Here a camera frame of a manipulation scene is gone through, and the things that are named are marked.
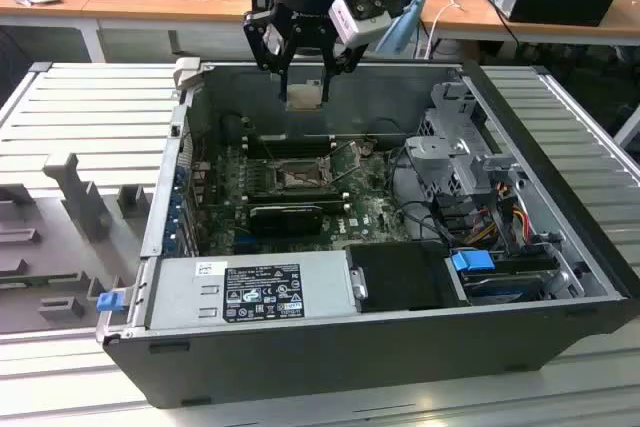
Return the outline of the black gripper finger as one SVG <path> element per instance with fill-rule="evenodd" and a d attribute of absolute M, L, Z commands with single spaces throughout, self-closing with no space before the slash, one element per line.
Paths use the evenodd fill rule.
<path fill-rule="evenodd" d="M 321 49 L 323 58 L 322 102 L 327 102 L 329 100 L 330 83 L 332 78 L 342 73 L 353 72 L 367 50 L 367 47 L 368 45 L 365 44 L 356 48 L 346 48 L 337 57 L 334 56 L 332 47 L 323 47 Z"/>
<path fill-rule="evenodd" d="M 287 101 L 288 69 L 296 52 L 296 23 L 290 9 L 248 12 L 243 31 L 258 68 L 280 76 L 279 99 Z M 275 31 L 280 38 L 279 49 L 270 49 L 268 37 Z"/>

